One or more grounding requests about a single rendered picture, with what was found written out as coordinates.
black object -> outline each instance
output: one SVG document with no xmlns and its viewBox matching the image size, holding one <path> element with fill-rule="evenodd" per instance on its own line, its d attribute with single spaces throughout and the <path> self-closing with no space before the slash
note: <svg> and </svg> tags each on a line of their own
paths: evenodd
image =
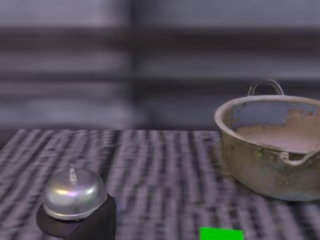
<svg viewBox="0 0 320 240">
<path fill-rule="evenodd" d="M 106 201 L 81 221 L 54 219 L 41 205 L 36 213 L 36 223 L 44 233 L 64 240 L 115 240 L 116 202 L 108 194 Z"/>
</svg>

striped tabletop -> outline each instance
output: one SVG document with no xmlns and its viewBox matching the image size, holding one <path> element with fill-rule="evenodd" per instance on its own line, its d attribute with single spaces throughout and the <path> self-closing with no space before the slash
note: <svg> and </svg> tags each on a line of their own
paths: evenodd
<svg viewBox="0 0 320 240">
<path fill-rule="evenodd" d="M 73 163 L 116 198 L 117 239 L 196 240 L 199 227 L 246 240 L 319 240 L 320 207 L 254 194 L 223 177 L 214 131 L 19 130 L 0 151 L 0 240 L 54 240 L 35 214 L 48 179 Z"/>
</svg>

green block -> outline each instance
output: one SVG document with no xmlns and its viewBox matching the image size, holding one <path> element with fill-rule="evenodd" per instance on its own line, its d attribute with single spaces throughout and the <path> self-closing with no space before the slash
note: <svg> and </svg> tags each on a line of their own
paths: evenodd
<svg viewBox="0 0 320 240">
<path fill-rule="evenodd" d="M 245 235 L 242 230 L 201 227 L 200 240 L 245 240 Z"/>
</svg>

metal handle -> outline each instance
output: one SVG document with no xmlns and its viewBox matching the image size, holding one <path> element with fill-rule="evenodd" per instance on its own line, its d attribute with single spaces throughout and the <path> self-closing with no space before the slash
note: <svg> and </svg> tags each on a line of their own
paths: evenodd
<svg viewBox="0 0 320 240">
<path fill-rule="evenodd" d="M 314 151 L 311 151 L 311 152 L 307 153 L 300 160 L 290 160 L 288 152 L 281 152 L 280 155 L 279 155 L 279 159 L 283 163 L 285 163 L 286 165 L 290 165 L 290 166 L 294 167 L 294 166 L 300 166 L 300 165 L 304 164 L 307 161 L 315 159 L 316 157 L 318 157 L 319 154 L 320 154 L 320 149 L 317 149 L 317 150 L 314 150 Z"/>
<path fill-rule="evenodd" d="M 248 96 L 254 96 L 256 92 L 256 88 L 259 85 L 270 85 L 274 88 L 277 95 L 285 95 L 282 87 L 273 79 L 266 79 L 266 80 L 257 80 L 255 81 L 249 88 Z"/>
</svg>

old cooking pot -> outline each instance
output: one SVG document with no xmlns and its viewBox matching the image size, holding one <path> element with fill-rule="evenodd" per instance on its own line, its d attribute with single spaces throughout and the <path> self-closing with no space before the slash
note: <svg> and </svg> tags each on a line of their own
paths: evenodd
<svg viewBox="0 0 320 240">
<path fill-rule="evenodd" d="M 104 183 L 94 171 L 70 167 L 54 175 L 45 186 L 43 209 L 64 221 L 85 219 L 107 199 Z"/>
<path fill-rule="evenodd" d="M 254 95 L 260 84 L 276 95 Z M 257 193 L 286 201 L 320 199 L 320 101 L 286 96 L 274 80 L 256 81 L 246 97 L 220 106 L 228 172 Z"/>
</svg>

